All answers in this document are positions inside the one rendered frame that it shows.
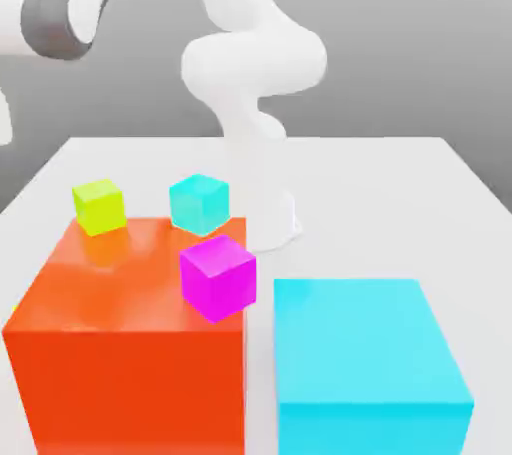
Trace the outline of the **small cyan cube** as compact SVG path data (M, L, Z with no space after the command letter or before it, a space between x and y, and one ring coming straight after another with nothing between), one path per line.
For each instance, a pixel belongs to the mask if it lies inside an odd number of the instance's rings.
M229 184L191 175L169 188L171 221L175 227L207 236L230 219Z

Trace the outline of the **small magenta cube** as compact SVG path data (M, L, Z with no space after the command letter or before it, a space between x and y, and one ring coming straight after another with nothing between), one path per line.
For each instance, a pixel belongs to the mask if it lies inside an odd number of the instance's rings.
M227 235L183 250L179 265L184 299L212 323L256 301L256 257Z

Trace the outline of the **small lime yellow cube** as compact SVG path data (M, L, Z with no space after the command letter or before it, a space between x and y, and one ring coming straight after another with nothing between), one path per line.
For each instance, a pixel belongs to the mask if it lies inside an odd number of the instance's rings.
M122 191L109 179L72 188L76 220L85 233L97 236L126 226Z

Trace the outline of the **large cyan box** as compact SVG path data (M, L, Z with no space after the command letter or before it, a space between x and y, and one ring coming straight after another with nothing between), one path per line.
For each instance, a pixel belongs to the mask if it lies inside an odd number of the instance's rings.
M274 283L278 455L462 455L474 400L411 279Z

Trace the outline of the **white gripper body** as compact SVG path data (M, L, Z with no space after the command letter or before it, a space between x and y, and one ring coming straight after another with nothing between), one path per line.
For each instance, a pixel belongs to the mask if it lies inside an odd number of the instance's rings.
M13 139L10 107L7 99L0 89L0 146L6 146Z

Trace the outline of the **large orange box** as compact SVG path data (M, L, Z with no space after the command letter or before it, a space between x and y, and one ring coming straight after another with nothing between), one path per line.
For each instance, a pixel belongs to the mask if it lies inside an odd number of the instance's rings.
M67 227L2 331L38 455L244 455L246 322L184 301L196 242Z

